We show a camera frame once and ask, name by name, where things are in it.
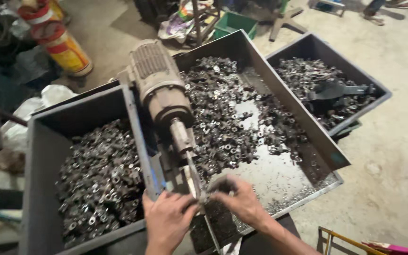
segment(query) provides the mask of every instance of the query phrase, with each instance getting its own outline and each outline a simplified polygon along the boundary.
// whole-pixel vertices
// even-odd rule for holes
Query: workshop floor
[[[359,15],[369,0],[348,1],[343,18],[309,9],[306,0],[292,0],[288,8],[303,7],[294,20],[382,82],[393,97],[362,117],[363,126],[340,141],[352,162],[339,170],[345,183],[291,215],[302,239],[314,247],[318,226],[356,241],[408,247],[408,9],[382,9],[387,24],[378,27]],[[106,83],[127,65],[126,56],[138,41],[156,38],[154,28],[140,21],[131,0],[62,4],[72,16],[69,29],[95,65],[79,91]],[[268,35],[260,28],[253,40],[264,55],[299,36],[281,29],[271,43]]]

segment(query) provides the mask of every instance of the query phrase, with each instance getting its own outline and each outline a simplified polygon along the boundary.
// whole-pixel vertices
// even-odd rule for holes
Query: gray metal bin
[[[71,137],[115,119],[129,118],[146,188],[159,193],[164,185],[162,175],[155,174],[162,172],[161,169],[152,167],[160,164],[151,161],[146,151],[133,93],[127,86],[118,84],[118,81],[106,84],[108,89],[77,100],[72,98],[29,120],[20,255],[82,254],[145,228],[144,220],[137,221],[64,250],[63,219],[58,212],[60,202],[56,198],[55,182],[60,178],[61,165],[71,154]]]
[[[365,113],[376,108],[379,104],[391,97],[392,93],[379,81],[371,77],[357,65],[346,59],[326,41],[319,38],[314,33],[308,32],[292,43],[280,48],[279,50],[270,53],[266,59],[270,66],[278,66],[280,59],[290,60],[293,57],[311,60],[322,60],[326,65],[335,66],[343,71],[348,79],[353,80],[357,84],[374,84],[376,87],[377,100],[370,103],[359,112],[345,119],[343,122],[336,125],[331,130],[328,130],[330,136],[334,136],[348,125],[356,121]]]
[[[323,127],[310,115],[303,104],[279,78],[266,59],[260,55],[253,42],[243,30],[231,33],[187,53],[177,54],[174,56],[174,59],[179,71],[188,72],[198,59],[210,56],[230,58],[232,61],[237,61],[237,67],[240,72],[244,72],[244,69],[254,69],[255,73],[259,75],[257,84],[260,86],[256,86],[257,89],[262,91],[263,87],[267,86],[270,92],[294,114],[296,122],[306,130],[309,141],[313,145],[317,157],[320,159],[319,164],[322,166],[319,172],[306,169],[291,170],[283,165],[279,156],[269,155],[268,152],[262,152],[262,149],[259,148],[259,160],[251,164],[242,163],[236,169],[224,169],[223,173],[240,175],[254,184],[256,192],[259,193],[260,202],[266,209],[271,207],[270,204],[274,203],[275,200],[279,200],[281,205],[269,210],[269,213],[274,218],[278,218],[306,204],[343,183],[336,170],[350,165],[348,159]],[[290,178],[277,178],[278,174],[280,176],[288,176],[290,174],[293,176]],[[322,185],[317,184],[318,180],[324,180],[325,178],[330,179],[330,181],[323,182]],[[266,188],[268,182],[274,182],[275,187]],[[310,192],[303,192],[302,186],[304,184],[311,187]],[[293,196],[294,198],[284,199],[282,188],[287,189],[287,196]],[[241,235],[246,235],[254,230],[247,225],[233,222],[230,214],[219,213],[222,211],[216,210],[215,214],[212,210],[207,211],[220,246],[235,241]],[[196,237],[196,239],[201,240],[200,243],[203,243],[203,245],[198,247],[194,243],[195,252],[203,255],[210,254],[213,251],[210,236],[200,232],[196,233]]]

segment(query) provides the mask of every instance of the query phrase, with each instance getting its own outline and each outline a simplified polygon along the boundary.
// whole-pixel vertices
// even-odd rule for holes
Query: red cylinder
[[[49,20],[60,20],[54,11],[50,9],[48,0],[42,0],[38,3],[38,9],[30,6],[21,6],[18,8],[18,14],[31,26],[37,26]]]
[[[31,35],[70,75],[84,76],[92,71],[92,61],[60,21],[35,26],[31,29]]]

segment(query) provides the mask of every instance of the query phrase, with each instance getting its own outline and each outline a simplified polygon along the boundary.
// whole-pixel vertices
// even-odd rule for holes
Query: machine
[[[192,159],[194,117],[175,61],[159,40],[146,39],[130,52],[129,63],[129,79],[139,91],[141,104],[149,110],[159,130],[170,131],[176,152],[188,163],[184,171],[190,194],[203,203],[206,196]],[[199,213],[204,214],[213,243],[220,252],[203,206]]]

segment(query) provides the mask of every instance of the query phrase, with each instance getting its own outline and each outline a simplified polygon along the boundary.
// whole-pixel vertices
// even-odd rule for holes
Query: foot
[[[383,26],[383,25],[385,25],[385,20],[383,20],[383,18],[382,18],[382,16],[379,16],[379,15],[374,15],[374,16],[369,16],[369,15],[366,15],[366,14],[363,14],[362,13],[362,16],[363,16],[363,18],[365,19],[365,20],[369,20],[369,21],[371,21],[372,23],[374,23],[374,24],[376,24],[377,26]]]
[[[385,7],[408,9],[408,0],[391,0],[385,3]]]

